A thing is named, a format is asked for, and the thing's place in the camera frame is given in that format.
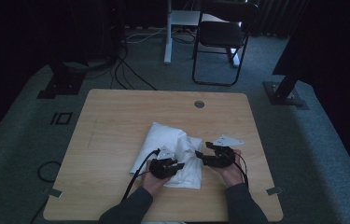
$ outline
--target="table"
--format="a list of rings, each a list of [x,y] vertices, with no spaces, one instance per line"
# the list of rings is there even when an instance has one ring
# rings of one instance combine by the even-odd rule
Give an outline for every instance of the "table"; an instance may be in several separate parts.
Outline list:
[[[204,107],[194,105],[203,101]],[[245,141],[242,150],[250,193],[270,221],[282,219],[274,186],[247,97],[241,93],[191,91],[91,90],[49,196],[48,220],[97,220],[118,204],[131,180],[129,174],[152,122],[214,141],[226,134]],[[213,154],[203,146],[204,154]],[[139,181],[133,185],[133,192]],[[163,188],[144,221],[227,220],[225,185],[203,167],[201,189]]]
[[[199,16],[199,11],[172,10],[172,0],[168,0],[166,46],[163,58],[165,64],[172,61],[172,25],[198,26]],[[220,21],[220,19],[213,16],[203,16],[203,20]],[[232,61],[234,67],[239,66],[238,54],[233,57]]]

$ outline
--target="black chair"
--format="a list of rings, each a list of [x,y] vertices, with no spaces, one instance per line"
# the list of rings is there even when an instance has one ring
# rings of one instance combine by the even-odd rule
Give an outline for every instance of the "black chair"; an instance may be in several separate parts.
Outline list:
[[[202,1],[194,51],[192,53],[192,58],[194,59],[192,80],[194,80],[194,82],[204,85],[232,86],[238,81],[245,56],[249,31],[257,20],[258,14],[259,8],[251,3],[223,0]],[[222,21],[206,21],[203,20],[204,15],[211,15]],[[227,52],[198,50],[199,44],[206,47],[224,48]],[[195,70],[198,52],[230,54],[230,63],[233,63],[233,58],[240,48],[243,48],[242,56],[240,58],[236,78],[232,83],[197,80]]]

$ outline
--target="tripod base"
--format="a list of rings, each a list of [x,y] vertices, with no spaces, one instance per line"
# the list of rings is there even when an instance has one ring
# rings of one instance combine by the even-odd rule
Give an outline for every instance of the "tripod base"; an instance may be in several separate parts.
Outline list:
[[[272,105],[294,105],[299,110],[309,110],[308,105],[304,100],[300,99],[296,90],[292,90],[288,97],[280,98],[276,96],[276,90],[280,85],[279,82],[262,82],[262,84]]]
[[[56,95],[77,95],[84,81],[85,73],[66,71],[66,81],[53,76],[45,90],[40,91],[37,99],[54,99]]]

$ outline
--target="gray carpet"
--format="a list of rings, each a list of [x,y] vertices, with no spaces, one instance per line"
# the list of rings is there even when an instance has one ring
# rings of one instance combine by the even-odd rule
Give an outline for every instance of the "gray carpet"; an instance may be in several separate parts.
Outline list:
[[[177,37],[189,39],[187,35]],[[273,181],[284,189],[279,199],[285,216],[278,223],[350,223],[350,159],[312,87],[301,82],[296,86],[309,110],[271,105],[263,88],[263,81],[281,81],[283,78],[272,76],[272,71],[286,43],[287,39],[276,37],[250,38],[241,78],[232,87],[193,83],[191,44],[174,42],[172,63],[163,64],[163,37],[129,44],[125,61],[160,91],[245,93]],[[225,56],[213,57],[214,60],[207,56],[200,59],[210,65],[216,63],[218,69],[201,65],[199,74],[225,79],[235,73]],[[79,95],[59,95],[51,100],[36,99],[50,80],[50,69],[46,66],[30,78],[0,123],[0,223],[29,223],[32,220],[47,199],[42,191],[52,186],[38,178],[38,167],[46,161],[62,161],[89,90],[122,89],[115,79],[113,81],[115,68],[88,73]],[[126,78],[135,89],[150,90],[146,83],[124,68]],[[125,84],[121,69],[122,66],[117,74]],[[66,112],[73,112],[68,125],[51,124],[55,113]],[[54,178],[56,167],[48,169],[45,175]],[[45,220],[40,212],[34,223],[90,222],[52,222]]]

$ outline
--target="dark sleeve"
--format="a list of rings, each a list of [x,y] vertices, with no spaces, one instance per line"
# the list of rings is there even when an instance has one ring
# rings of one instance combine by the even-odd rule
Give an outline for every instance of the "dark sleeve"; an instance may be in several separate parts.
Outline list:
[[[238,184],[225,190],[230,224],[268,223],[268,219],[251,198],[246,184]]]
[[[125,201],[103,213],[99,222],[102,224],[140,224],[152,201],[151,194],[140,187]]]

